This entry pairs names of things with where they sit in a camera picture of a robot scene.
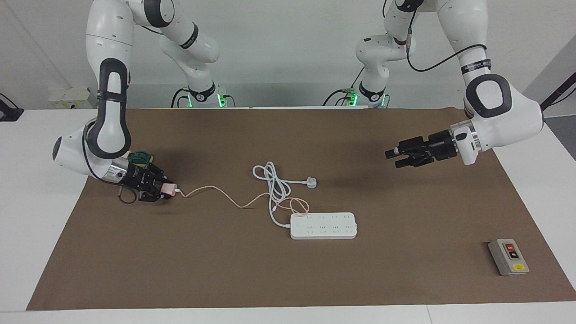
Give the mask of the black clamp mount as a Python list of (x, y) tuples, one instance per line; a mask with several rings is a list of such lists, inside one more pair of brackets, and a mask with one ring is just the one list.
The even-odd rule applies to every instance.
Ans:
[[(6, 102), (2, 100), (2, 98), (8, 101), (12, 105), (12, 107), (6, 104)], [(18, 119), (23, 114), (23, 111), (24, 109), (20, 108), (14, 101), (8, 98), (8, 96), (0, 92), (0, 112), (2, 113), (2, 116), (0, 117), (0, 122), (18, 121)]]
[[(574, 71), (556, 90), (553, 91), (542, 103), (540, 103), (540, 109), (542, 111), (543, 118), (545, 118), (545, 111), (552, 105), (558, 104), (563, 100), (567, 99), (571, 94), (576, 91), (576, 71)], [(568, 90), (571, 90), (570, 94), (560, 98)]]

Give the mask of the white power strip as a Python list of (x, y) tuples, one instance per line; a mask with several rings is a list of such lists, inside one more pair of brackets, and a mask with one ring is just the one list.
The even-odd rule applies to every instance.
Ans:
[(354, 239), (355, 215), (351, 212), (308, 213), (291, 215), (290, 237), (294, 240)]

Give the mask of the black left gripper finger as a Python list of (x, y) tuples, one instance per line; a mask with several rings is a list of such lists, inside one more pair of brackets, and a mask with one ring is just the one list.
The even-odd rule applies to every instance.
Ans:
[(423, 137), (414, 137), (398, 143), (393, 149), (387, 150), (385, 156), (387, 159), (398, 156), (421, 155), (424, 148)]
[(407, 153), (405, 155), (407, 158), (395, 161), (396, 168), (403, 168), (406, 166), (421, 167), (428, 164), (427, 154)]

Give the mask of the green knife switch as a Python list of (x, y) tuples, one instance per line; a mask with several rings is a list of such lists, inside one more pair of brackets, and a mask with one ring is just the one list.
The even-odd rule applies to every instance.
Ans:
[(154, 160), (154, 156), (144, 150), (138, 150), (135, 152), (130, 152), (127, 155), (127, 160), (136, 166), (142, 168), (148, 168)]

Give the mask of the white wall box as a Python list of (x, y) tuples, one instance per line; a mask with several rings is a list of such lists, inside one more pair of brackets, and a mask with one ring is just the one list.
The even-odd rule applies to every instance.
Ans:
[(53, 89), (49, 103), (55, 109), (96, 109), (95, 95), (83, 87)]

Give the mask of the grey on-off switch box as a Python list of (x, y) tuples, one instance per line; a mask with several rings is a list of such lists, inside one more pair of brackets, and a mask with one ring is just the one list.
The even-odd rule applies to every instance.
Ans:
[(529, 273), (526, 260), (512, 238), (497, 238), (487, 244), (500, 275), (514, 276)]

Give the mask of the brown table mat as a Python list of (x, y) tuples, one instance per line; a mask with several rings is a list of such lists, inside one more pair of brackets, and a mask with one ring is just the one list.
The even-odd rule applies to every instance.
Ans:
[[(444, 109), (131, 109), (132, 147), (185, 192), (240, 204), (272, 161), (313, 212), (351, 212), (349, 240), (294, 240), (266, 198), (211, 189), (125, 205), (89, 179), (29, 310), (530, 303), (576, 300), (491, 150), (396, 169), (385, 151), (462, 121)], [(488, 242), (514, 239), (530, 271), (500, 275)]]

